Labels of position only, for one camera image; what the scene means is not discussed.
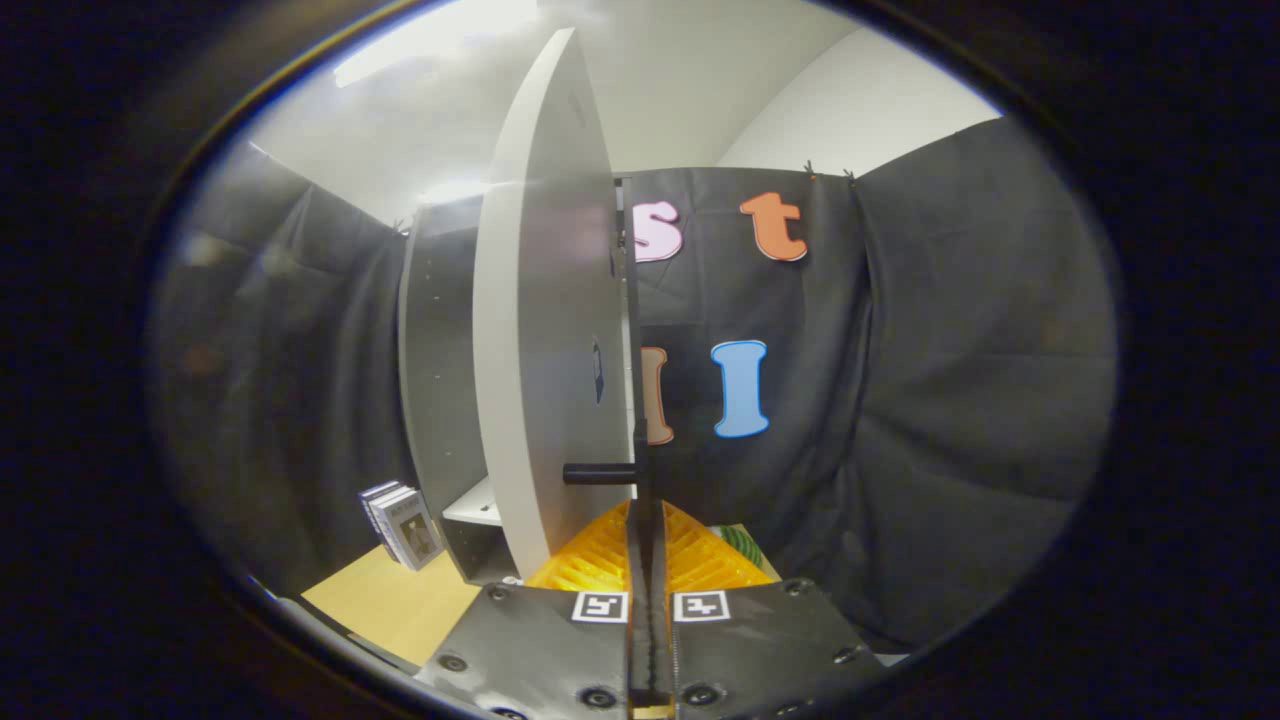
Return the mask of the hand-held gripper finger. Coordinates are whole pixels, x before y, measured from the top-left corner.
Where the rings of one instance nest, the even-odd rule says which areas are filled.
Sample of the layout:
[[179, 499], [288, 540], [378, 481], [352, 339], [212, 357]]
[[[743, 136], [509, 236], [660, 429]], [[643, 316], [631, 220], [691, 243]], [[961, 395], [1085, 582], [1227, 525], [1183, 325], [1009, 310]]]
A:
[[628, 502], [531, 578], [484, 585], [417, 671], [475, 717], [630, 719], [646, 685], [646, 607]]
[[835, 719], [888, 674], [810, 579], [776, 579], [671, 503], [657, 514], [654, 670], [676, 719]]

